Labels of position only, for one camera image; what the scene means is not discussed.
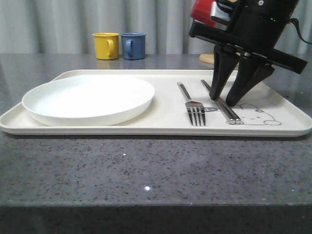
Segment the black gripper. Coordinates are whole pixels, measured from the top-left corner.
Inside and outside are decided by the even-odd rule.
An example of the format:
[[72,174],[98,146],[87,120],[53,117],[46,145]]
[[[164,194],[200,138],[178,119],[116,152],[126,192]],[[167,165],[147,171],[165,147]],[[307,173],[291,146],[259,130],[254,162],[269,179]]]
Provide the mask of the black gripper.
[[[296,0],[238,0],[225,30],[193,22],[190,37],[217,44],[209,93],[212,100],[220,97],[238,62],[238,73],[226,98],[228,106],[235,106],[252,88],[271,76],[274,72],[271,63],[302,73],[307,65],[305,60],[274,48],[297,4]],[[264,59],[254,55],[241,55],[239,59],[236,50],[229,46]]]

